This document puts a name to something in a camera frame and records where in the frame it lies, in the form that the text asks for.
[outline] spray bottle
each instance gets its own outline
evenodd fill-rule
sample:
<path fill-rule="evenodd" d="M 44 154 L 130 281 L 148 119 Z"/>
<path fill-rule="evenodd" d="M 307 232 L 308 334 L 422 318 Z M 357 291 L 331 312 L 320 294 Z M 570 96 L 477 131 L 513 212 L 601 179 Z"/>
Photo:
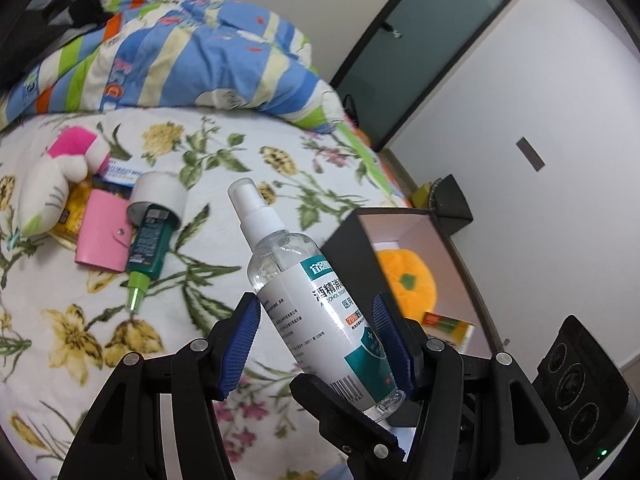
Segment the spray bottle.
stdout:
<path fill-rule="evenodd" d="M 254 253 L 249 281 L 302 371 L 375 421 L 391 415 L 404 393 L 378 338 L 318 246 L 290 233 L 250 178 L 235 181 L 228 194 Z"/>

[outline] white paper roll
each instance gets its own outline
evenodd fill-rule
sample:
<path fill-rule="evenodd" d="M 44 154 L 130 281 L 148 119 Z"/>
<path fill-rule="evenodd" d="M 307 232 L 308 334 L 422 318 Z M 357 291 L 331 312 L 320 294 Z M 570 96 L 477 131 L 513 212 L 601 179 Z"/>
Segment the white paper roll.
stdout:
<path fill-rule="evenodd" d="M 140 175 L 127 206 L 130 222 L 139 226 L 146 208 L 152 204 L 167 208 L 178 217 L 178 222 L 182 225 L 187 205 L 187 189 L 178 180 L 177 175 L 163 171 L 149 171 Z"/>

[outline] frosted glass door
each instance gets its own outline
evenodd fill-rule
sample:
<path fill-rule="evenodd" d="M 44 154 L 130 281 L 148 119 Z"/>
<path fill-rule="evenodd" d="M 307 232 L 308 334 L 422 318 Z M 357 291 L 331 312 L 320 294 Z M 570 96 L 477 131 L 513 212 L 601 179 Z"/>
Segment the frosted glass door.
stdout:
<path fill-rule="evenodd" d="M 398 3 L 337 86 L 341 97 L 354 97 L 360 126 L 375 147 L 382 146 L 506 1 Z"/>

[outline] bottle bottom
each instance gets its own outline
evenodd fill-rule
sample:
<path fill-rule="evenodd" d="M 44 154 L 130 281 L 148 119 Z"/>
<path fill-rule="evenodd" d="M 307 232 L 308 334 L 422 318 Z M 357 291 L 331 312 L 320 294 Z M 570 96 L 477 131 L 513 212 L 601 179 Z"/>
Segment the bottle bottom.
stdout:
<path fill-rule="evenodd" d="M 390 394 L 388 394 L 388 396 L 380 400 L 379 403 L 374 404 L 363 413 L 374 422 L 380 422 L 381 420 L 385 420 L 389 415 L 397 410 L 402 404 L 403 400 L 404 392 L 396 388 Z"/>

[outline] door frame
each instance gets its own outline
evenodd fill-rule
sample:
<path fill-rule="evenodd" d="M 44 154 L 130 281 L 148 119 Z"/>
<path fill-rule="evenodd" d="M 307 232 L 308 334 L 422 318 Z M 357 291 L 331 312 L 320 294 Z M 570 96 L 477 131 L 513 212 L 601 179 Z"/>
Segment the door frame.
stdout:
<path fill-rule="evenodd" d="M 344 77 L 347 75 L 347 72 L 351 69 L 353 64 L 362 54 L 362 51 L 367 47 L 369 41 L 371 41 L 377 31 L 380 29 L 380 26 L 386 19 L 391 15 L 391 13 L 396 9 L 401 0 L 389 0 L 382 10 L 378 13 L 378 15 L 373 19 L 370 23 L 367 30 L 364 31 L 364 34 L 358 40 L 356 45 L 350 51 L 349 55 L 345 58 L 345 60 L 340 65 L 340 68 L 335 73 L 334 77 L 331 79 L 331 86 L 335 89 L 342 82 Z M 413 114 L 416 108 L 425 100 L 425 98 L 433 91 L 433 89 L 437 86 L 437 84 L 447 75 L 447 73 L 453 68 L 453 66 L 460 60 L 460 58 L 464 55 L 464 53 L 476 42 L 476 40 L 480 37 L 480 35 L 486 30 L 486 28 L 492 23 L 493 20 L 504 10 L 504 8 L 509 5 L 511 0 L 503 0 L 500 5 L 487 17 L 484 22 L 482 22 L 479 27 L 475 30 L 475 32 L 468 38 L 467 41 L 460 47 L 460 49 L 454 54 L 451 60 L 443 67 L 440 72 L 436 75 L 436 77 L 427 85 L 427 87 L 418 95 L 418 98 L 407 108 L 407 110 L 402 114 L 402 116 L 398 119 L 398 121 L 391 127 L 391 129 L 386 133 L 380 142 L 376 142 L 372 144 L 372 149 L 376 152 L 379 152 L 382 148 L 386 146 L 386 144 L 391 140 L 391 137 L 395 135 L 395 133 L 400 129 L 400 127 L 406 122 L 406 120 Z"/>

